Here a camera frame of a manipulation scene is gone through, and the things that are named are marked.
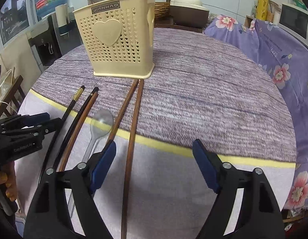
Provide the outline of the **left hand yellow nails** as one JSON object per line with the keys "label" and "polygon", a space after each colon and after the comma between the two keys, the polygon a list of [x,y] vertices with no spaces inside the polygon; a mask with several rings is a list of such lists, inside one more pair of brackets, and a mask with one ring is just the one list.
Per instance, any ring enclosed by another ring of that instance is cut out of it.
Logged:
{"label": "left hand yellow nails", "polygon": [[4,192],[10,201],[17,199],[15,162],[12,161],[0,169],[0,184],[5,186]]}

